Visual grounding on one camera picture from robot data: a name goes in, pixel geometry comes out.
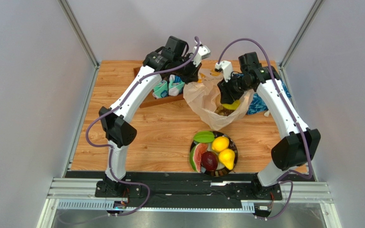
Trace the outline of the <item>translucent white plastic bag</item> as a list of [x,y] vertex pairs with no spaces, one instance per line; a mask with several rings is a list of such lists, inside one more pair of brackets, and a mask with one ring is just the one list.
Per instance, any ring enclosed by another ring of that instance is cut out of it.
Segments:
[[234,121],[242,119],[249,109],[255,94],[250,90],[239,99],[240,105],[228,116],[216,113],[221,105],[221,93],[217,84],[223,80],[223,74],[213,69],[200,69],[198,82],[184,86],[183,97],[189,107],[212,130],[220,130]]

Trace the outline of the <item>green fake starfruit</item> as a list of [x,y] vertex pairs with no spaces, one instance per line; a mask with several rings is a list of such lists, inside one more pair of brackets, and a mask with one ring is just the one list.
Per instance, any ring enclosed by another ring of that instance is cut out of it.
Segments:
[[211,143],[215,140],[215,136],[212,131],[201,131],[194,135],[193,140],[198,143]]

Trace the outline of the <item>yellow fake lemon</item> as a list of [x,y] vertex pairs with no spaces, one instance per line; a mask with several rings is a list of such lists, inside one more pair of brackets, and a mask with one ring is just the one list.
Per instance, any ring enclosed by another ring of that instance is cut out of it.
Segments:
[[211,143],[211,149],[216,153],[220,153],[228,149],[229,144],[230,140],[228,137],[220,136],[215,138],[214,141]]

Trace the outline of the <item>yellow fake pear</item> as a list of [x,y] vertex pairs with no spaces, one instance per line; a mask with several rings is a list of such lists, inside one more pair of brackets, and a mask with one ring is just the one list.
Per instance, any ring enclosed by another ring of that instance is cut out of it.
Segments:
[[219,162],[222,163],[228,170],[233,170],[236,153],[231,149],[225,149],[218,155]]

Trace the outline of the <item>dark red fake apple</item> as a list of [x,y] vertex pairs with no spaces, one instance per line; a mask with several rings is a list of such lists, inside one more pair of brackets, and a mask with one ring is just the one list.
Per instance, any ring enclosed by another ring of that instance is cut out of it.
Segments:
[[215,171],[219,165],[218,156],[211,151],[207,151],[202,155],[201,163],[207,171]]

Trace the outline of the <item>fake watermelon slice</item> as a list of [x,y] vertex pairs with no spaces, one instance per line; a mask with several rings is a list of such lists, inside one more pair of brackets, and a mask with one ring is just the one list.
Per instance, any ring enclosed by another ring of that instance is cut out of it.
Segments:
[[208,151],[207,143],[198,143],[190,151],[190,164],[194,171],[201,172],[202,155]]

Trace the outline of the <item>yellow fake banana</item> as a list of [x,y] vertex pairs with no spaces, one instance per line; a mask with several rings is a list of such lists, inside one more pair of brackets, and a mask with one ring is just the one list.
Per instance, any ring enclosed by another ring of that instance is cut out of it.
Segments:
[[225,109],[236,110],[240,106],[240,100],[234,101],[232,104],[221,104]]

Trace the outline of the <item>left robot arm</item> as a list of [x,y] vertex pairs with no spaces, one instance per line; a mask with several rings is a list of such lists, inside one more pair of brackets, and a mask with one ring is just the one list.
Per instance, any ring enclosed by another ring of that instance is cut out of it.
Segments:
[[102,181],[96,185],[97,197],[121,197],[129,183],[125,181],[129,145],[137,136],[131,121],[145,98],[163,79],[178,76],[184,83],[198,81],[202,60],[211,55],[207,46],[195,38],[189,52],[187,42],[170,36],[165,44],[149,53],[127,90],[109,108],[99,110],[99,118],[108,140],[108,166]]

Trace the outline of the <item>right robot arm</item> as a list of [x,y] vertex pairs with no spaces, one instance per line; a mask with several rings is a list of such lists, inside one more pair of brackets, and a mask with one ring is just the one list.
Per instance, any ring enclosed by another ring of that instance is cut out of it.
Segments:
[[252,180],[252,194],[257,199],[270,196],[278,183],[295,168],[311,164],[321,139],[318,129],[310,129],[286,96],[275,68],[262,66],[257,53],[239,57],[241,76],[233,72],[229,61],[219,61],[215,70],[223,74],[218,83],[221,104],[231,105],[245,92],[253,90],[264,101],[280,134],[280,141],[271,150],[271,162]]

